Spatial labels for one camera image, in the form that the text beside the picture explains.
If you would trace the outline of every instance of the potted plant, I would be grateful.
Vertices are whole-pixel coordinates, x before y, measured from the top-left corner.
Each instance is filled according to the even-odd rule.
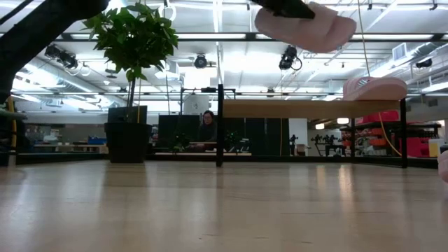
[[[115,72],[126,72],[129,82],[127,112],[122,122],[105,124],[109,157],[112,162],[143,162],[151,127],[133,122],[131,110],[137,79],[147,81],[142,69],[157,67],[163,70],[163,60],[174,54],[178,37],[172,22],[160,17],[157,10],[139,2],[126,8],[109,10],[84,21],[91,29],[90,38],[97,35],[95,50],[104,50],[107,62],[116,65]]]

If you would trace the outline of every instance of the black cable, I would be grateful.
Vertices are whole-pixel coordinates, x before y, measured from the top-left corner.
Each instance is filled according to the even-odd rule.
[[[294,70],[294,71],[299,71],[299,70],[301,70],[302,67],[303,67],[303,62],[302,62],[302,60],[300,60],[299,57],[297,57],[297,60],[300,62],[300,67],[299,67],[298,69],[295,69],[295,68],[293,68],[293,67],[291,66],[291,69]]]
[[[6,21],[8,21],[10,18],[12,18],[15,14],[19,13],[21,10],[23,10],[25,7],[27,7],[27,5],[30,4],[32,1],[33,0],[25,0],[22,3],[20,3],[10,13],[4,15],[0,19],[0,25],[4,24]]]

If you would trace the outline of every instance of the pink foam pad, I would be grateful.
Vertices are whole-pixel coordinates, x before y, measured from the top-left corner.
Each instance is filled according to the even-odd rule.
[[[312,20],[274,17],[262,8],[255,26],[264,35],[298,46],[315,53],[328,53],[343,46],[356,31],[356,23],[350,18],[339,17],[337,12],[311,2],[309,8],[316,17]]]
[[[344,84],[346,101],[398,101],[406,97],[406,82],[394,77],[362,77]]]
[[[445,151],[438,158],[439,161],[439,175],[443,181],[448,183],[448,151]]]

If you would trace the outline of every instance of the wooden floor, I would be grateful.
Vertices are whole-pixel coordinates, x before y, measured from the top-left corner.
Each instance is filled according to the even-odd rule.
[[[0,169],[0,252],[448,250],[437,171],[105,161]]]

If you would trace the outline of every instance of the black mount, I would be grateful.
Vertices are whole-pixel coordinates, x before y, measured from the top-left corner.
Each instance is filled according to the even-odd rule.
[[[274,16],[285,18],[314,19],[315,13],[301,0],[251,0],[273,12]]]

